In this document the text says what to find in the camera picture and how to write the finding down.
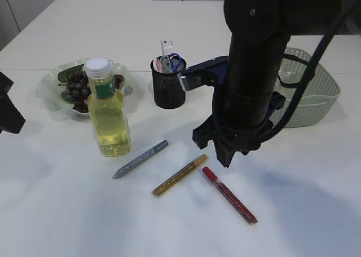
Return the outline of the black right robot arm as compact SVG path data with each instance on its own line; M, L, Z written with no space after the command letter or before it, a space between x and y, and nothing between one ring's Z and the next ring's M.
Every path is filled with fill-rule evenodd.
M215 79L212 114L194 129L193 140L199 148L212 141L217 160L228 167L235 153L259 149L286 126L333 37L360 33L360 0L224 0L223 11L232 34L226 74ZM285 49L291 36L303 35L322 39L273 124Z

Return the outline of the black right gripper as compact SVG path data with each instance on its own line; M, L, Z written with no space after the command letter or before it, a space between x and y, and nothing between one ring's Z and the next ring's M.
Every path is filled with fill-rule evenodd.
M284 117L277 124L273 124L267 116L256 127L233 128L219 117L216 110L213 110L200 126L193 129L192 140L200 149L206 148L208 142L212 141L217 160L223 167L228 168L235 153L247 155L251 151L258 150L262 143L273 138L284 127Z

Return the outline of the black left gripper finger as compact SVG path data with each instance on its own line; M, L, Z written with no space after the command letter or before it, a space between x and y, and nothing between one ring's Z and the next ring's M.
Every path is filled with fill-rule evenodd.
M14 106L8 96L8 92L13 85L13 81L1 73L1 132L6 131L11 134L19 134L25 124L25 118Z

